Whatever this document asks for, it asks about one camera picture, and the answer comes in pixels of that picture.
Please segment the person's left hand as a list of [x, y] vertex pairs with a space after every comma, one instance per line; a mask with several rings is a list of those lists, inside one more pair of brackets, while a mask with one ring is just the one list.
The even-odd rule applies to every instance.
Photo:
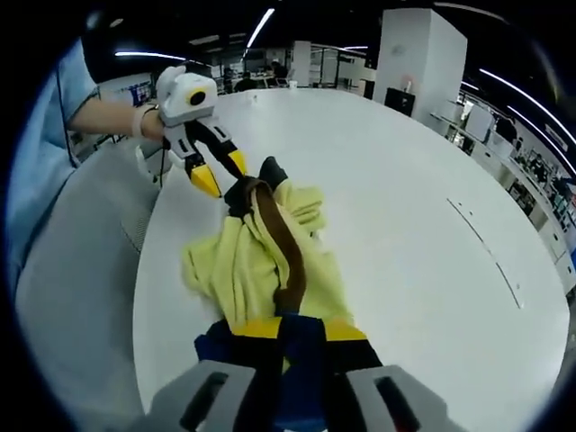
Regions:
[[131, 136], [161, 141], [164, 138], [165, 125], [159, 115], [157, 104], [143, 104], [132, 117]]

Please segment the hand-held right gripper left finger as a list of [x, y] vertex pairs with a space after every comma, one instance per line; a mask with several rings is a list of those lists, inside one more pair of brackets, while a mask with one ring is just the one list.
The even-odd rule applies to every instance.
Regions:
[[212, 324], [194, 341], [198, 363], [154, 396], [148, 430], [277, 431], [281, 322]]

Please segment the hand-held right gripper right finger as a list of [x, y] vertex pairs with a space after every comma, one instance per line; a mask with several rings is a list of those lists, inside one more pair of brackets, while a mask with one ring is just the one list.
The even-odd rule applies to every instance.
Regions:
[[325, 320], [323, 405], [329, 431], [454, 431], [446, 402], [398, 365], [384, 365], [365, 333]]

